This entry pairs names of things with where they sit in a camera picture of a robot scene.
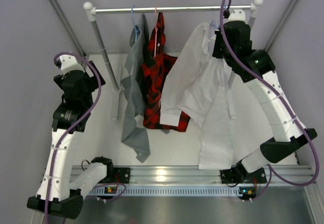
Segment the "blue wire hanger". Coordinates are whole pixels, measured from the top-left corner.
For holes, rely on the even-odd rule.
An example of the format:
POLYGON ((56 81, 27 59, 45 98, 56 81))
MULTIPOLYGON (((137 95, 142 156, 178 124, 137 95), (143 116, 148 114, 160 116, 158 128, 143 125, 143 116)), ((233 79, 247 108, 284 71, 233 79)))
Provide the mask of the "blue wire hanger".
POLYGON ((217 33, 219 32, 219 28, 220 28, 220 25, 216 22, 215 19, 210 21, 208 42, 214 41, 216 39, 217 33))

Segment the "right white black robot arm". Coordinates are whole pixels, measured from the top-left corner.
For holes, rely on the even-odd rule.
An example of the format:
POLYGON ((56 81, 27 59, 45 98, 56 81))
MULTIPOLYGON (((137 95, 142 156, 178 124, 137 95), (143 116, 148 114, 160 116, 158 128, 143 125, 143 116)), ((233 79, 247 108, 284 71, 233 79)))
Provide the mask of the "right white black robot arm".
POLYGON ((280 86, 275 65, 264 50, 252 48, 251 28, 243 21, 229 21, 216 31, 213 56, 224 59, 253 93, 265 113, 273 137, 241 159, 236 166, 238 180, 247 182, 254 172, 278 163, 317 137, 292 110, 280 86))

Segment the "white shirt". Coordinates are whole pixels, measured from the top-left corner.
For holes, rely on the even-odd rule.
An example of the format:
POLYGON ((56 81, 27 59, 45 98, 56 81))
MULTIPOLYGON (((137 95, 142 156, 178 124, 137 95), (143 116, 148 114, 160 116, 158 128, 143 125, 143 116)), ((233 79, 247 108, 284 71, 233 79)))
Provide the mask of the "white shirt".
POLYGON ((234 145, 230 129, 228 78, 223 59, 213 57, 210 22, 199 24, 168 73, 161 94, 160 123, 177 126, 180 112, 201 128, 200 170, 227 170, 234 145))

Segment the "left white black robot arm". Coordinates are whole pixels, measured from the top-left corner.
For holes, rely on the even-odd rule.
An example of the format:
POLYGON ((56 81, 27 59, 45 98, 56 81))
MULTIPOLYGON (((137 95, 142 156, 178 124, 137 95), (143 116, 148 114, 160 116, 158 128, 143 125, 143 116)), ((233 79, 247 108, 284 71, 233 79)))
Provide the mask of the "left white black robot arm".
POLYGON ((93 76, 72 55, 61 55, 56 65, 62 73, 54 82, 63 91, 62 101, 53 114, 51 150, 41 185, 27 201, 27 207, 54 215, 76 219, 87 194, 100 182, 114 179, 113 163, 95 157, 74 181, 70 180, 74 155, 85 131, 91 111, 98 102, 94 91, 101 92, 105 81, 92 61, 87 62, 93 76))

